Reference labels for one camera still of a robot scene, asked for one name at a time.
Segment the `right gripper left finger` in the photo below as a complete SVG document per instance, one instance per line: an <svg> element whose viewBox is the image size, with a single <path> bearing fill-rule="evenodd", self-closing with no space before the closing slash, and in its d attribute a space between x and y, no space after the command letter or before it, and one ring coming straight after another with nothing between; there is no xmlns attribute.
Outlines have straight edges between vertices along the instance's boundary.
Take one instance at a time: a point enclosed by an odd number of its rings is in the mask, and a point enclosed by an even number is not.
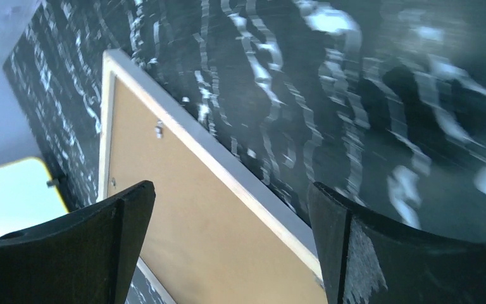
<svg viewBox="0 0 486 304"><path fill-rule="evenodd" d="M0 303L124 303L155 197L144 180L0 237Z"/></svg>

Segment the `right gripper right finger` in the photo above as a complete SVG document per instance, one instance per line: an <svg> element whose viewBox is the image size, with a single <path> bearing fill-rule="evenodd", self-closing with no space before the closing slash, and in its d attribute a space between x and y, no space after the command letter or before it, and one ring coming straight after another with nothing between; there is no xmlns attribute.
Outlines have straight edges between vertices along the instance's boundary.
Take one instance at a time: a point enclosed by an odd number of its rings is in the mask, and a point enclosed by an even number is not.
<svg viewBox="0 0 486 304"><path fill-rule="evenodd" d="M486 303L486 242L414 229L321 182L308 205L329 303Z"/></svg>

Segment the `brown fibreboard backing board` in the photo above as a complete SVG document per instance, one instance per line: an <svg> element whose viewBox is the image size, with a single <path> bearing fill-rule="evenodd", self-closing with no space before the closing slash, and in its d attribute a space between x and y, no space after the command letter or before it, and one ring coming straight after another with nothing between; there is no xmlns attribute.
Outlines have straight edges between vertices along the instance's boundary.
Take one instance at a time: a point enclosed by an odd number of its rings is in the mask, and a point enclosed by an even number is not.
<svg viewBox="0 0 486 304"><path fill-rule="evenodd" d="M177 303L325 303L305 264L157 117L115 81L109 192L156 199L141 256Z"/></svg>

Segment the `wooden picture frame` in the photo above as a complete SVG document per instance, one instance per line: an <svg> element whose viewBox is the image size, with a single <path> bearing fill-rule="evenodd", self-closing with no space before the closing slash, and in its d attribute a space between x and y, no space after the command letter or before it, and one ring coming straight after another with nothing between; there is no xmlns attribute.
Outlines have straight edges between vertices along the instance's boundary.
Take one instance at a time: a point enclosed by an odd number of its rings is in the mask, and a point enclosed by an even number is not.
<svg viewBox="0 0 486 304"><path fill-rule="evenodd" d="M157 117L154 128L156 136L162 138L165 131L170 131L182 141L312 271L315 281L322 288L320 264L311 229L119 49L107 50L103 54L99 199L114 195L109 192L109 166L116 80L122 81ZM177 303L141 255L138 265L166 303Z"/></svg>

